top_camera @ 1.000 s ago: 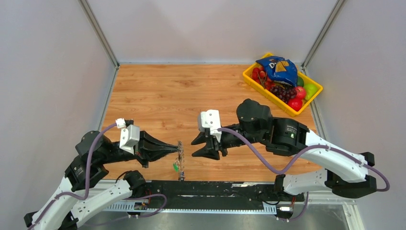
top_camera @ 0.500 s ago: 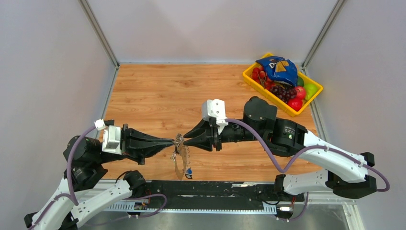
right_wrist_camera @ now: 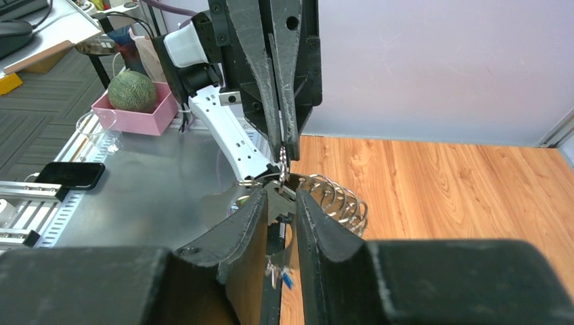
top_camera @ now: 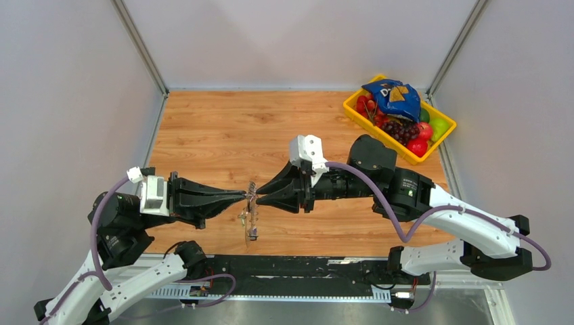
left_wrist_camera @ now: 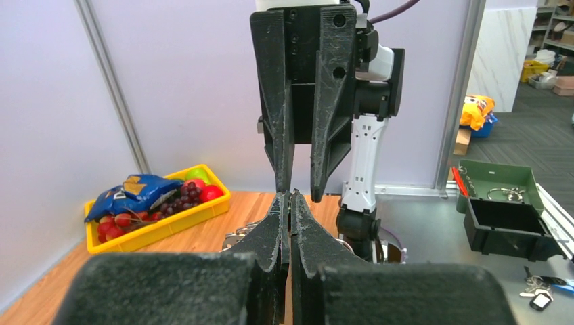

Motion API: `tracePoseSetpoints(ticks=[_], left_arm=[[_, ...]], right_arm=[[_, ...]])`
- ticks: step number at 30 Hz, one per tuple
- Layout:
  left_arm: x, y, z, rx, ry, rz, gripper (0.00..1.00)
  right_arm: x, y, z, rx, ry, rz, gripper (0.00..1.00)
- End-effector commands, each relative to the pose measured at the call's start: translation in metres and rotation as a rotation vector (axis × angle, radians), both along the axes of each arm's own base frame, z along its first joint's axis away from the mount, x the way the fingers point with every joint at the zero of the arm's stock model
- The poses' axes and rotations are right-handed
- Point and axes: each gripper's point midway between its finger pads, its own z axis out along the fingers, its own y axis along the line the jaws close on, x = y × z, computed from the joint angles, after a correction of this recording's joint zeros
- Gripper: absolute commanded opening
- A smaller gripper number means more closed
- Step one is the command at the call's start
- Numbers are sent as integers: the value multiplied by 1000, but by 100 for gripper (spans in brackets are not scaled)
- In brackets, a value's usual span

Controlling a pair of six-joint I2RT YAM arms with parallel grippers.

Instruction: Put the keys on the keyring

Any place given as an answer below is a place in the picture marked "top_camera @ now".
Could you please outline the metal key organizer ring plate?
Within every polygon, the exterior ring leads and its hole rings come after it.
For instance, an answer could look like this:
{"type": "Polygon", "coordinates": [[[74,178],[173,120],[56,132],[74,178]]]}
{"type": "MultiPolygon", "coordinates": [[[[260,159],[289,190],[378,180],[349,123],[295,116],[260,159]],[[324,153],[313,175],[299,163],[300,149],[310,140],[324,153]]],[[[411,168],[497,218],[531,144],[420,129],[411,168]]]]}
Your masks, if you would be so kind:
{"type": "Polygon", "coordinates": [[[244,228],[244,240],[247,247],[249,247],[252,242],[255,242],[247,240],[246,232],[247,229],[249,228],[257,228],[258,212],[257,212],[256,200],[257,200],[257,186],[254,181],[250,181],[248,183],[248,189],[246,191],[246,206],[243,208],[242,212],[238,215],[238,218],[242,222],[242,227],[244,228]]]}

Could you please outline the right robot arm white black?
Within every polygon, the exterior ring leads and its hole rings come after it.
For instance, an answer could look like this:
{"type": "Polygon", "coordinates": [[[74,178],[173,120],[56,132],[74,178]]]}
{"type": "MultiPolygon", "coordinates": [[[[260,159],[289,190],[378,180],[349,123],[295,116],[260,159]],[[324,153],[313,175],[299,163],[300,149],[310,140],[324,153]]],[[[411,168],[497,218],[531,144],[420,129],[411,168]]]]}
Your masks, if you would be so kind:
{"type": "Polygon", "coordinates": [[[400,231],[389,251],[387,275],[394,282],[445,270],[507,281],[534,270],[523,215],[498,217],[446,192],[431,179],[396,165],[397,154],[369,135],[352,144],[345,163],[324,158],[321,140],[300,135],[290,142],[286,166],[257,190],[257,204],[290,213],[313,210],[318,200],[373,199],[372,210],[400,231]]]}

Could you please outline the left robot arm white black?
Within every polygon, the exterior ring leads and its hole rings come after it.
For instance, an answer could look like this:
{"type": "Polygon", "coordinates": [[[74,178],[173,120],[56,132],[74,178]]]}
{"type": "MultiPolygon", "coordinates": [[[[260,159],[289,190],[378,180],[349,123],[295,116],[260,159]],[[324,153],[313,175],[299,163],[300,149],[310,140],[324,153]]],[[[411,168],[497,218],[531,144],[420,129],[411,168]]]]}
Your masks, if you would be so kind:
{"type": "Polygon", "coordinates": [[[90,251],[60,294],[35,304],[40,324],[109,324],[173,282],[196,284],[199,297],[212,289],[217,275],[194,241],[177,243],[156,265],[124,282],[116,279],[151,245],[150,228],[182,222],[202,229],[207,219],[244,200],[246,192],[206,186],[176,173],[157,176],[152,167],[129,169],[123,178],[128,182],[140,186],[139,194],[124,194],[113,186],[93,203],[90,251]]]}

